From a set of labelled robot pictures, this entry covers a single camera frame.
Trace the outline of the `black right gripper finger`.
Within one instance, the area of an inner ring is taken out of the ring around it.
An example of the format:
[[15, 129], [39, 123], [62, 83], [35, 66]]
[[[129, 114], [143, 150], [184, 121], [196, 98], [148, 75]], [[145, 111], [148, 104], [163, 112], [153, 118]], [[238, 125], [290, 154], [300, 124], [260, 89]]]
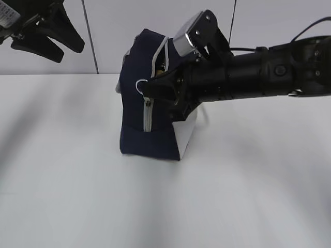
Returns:
[[198, 108], [199, 103], [194, 101], [178, 101], [169, 108], [172, 121], [185, 121]]
[[143, 96], [158, 100], [176, 100], [177, 70], [170, 70], [141, 83]]

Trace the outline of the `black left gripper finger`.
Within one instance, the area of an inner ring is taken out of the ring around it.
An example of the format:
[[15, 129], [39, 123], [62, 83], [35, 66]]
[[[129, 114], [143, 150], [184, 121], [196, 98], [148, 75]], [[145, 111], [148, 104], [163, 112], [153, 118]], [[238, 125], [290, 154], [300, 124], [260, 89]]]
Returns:
[[76, 31], [64, 8], [64, 1], [51, 1], [41, 16], [38, 32], [60, 42], [76, 53], [81, 53], [85, 42]]
[[41, 34], [25, 34], [22, 38], [13, 38], [11, 48], [44, 57], [56, 63], [60, 63], [64, 57], [64, 51]]

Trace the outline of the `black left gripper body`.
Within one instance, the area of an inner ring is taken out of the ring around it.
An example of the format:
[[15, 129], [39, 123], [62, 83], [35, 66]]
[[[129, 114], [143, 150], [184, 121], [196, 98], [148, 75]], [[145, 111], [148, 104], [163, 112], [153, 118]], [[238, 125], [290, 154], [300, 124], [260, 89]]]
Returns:
[[1, 1], [1, 44], [48, 6], [49, 1]]

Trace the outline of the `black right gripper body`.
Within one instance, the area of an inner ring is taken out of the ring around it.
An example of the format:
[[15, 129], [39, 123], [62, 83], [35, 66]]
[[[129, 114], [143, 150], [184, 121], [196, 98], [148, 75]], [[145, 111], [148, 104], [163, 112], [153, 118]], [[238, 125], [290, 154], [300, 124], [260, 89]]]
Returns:
[[183, 82], [176, 101], [204, 102], [231, 100], [227, 68], [209, 62], [194, 63], [183, 69]]

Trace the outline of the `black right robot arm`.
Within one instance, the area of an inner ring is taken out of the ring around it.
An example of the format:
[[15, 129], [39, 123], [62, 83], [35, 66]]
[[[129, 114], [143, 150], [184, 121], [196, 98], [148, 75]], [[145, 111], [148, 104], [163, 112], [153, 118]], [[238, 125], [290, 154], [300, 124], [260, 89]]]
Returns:
[[253, 53], [229, 56], [223, 65], [189, 61], [137, 84], [161, 102], [173, 121], [184, 121], [201, 103], [249, 98], [330, 95], [330, 37], [317, 36]]

